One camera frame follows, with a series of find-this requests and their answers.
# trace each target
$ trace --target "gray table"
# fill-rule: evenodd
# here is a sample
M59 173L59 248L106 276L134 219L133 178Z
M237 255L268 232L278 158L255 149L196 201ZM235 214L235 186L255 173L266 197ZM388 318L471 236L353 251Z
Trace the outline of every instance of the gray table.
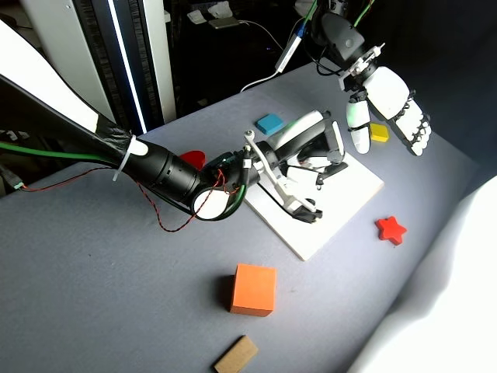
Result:
M335 78L308 65L147 134L174 152L209 159L243 145L267 113L293 120L329 109L346 147L384 189L308 262L243 205L227 221L159 229L137 186L110 171L43 193L0 200L0 371L203 372L241 335L260 349L250 372L341 371L381 321L476 170L437 135L421 158L392 138L358 155ZM76 165L46 180L73 176ZM186 216L159 203L164 223ZM397 248L374 221L407 227ZM278 269L276 311L224 308L238 262Z

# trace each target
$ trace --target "cable tie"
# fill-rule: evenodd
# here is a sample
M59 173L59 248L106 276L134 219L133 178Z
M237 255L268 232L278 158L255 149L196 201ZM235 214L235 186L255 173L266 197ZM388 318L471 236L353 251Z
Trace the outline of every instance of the cable tie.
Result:
M133 137L131 138L131 141L130 141L130 144L128 145L127 147L127 150L126 150L126 154L124 155L124 158L123 158L123 161L121 162L120 166L119 166L119 169L116 170L116 172L114 173L114 177L112 178L112 181L116 181L117 180L117 177L119 176L119 174L121 173L121 171L123 171L123 168L124 166L126 165L127 163L127 160L130 158L130 154L131 154L131 145L137 140L137 137L135 135L133 135Z

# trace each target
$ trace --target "star-shaped block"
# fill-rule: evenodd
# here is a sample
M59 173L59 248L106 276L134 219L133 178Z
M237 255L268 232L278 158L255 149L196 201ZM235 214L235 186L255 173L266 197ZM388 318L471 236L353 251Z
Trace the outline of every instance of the star-shaped block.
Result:
M376 221L376 226L380 229L380 239L388 239L394 245L402 243L402 235L407 229L397 223L395 216Z

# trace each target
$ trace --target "white vertical light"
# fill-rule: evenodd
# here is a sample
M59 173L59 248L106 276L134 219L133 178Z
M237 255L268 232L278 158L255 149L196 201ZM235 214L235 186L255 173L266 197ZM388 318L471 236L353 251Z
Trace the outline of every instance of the white vertical light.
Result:
M112 16L112 22L114 24L114 29L116 31L117 43L119 44L119 49L121 51L121 56L123 57L124 69L126 70L127 79L131 87L131 95L133 95L134 105L137 107L138 119L140 120L141 130L144 134L147 133L147 128L145 127L145 121L143 119L143 114L141 113L140 101L138 101L137 90L134 88L133 75L131 74L130 63L127 60L126 48L124 47L123 35L121 34L121 28L119 26L119 20L117 19L116 7L114 6L113 0L107 0L109 3L110 15Z

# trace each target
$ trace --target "orange block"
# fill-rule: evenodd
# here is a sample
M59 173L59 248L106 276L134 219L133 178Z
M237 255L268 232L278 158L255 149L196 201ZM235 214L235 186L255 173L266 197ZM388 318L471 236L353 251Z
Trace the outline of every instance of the orange block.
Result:
M268 316L274 310L275 297L276 268L238 264L230 312Z

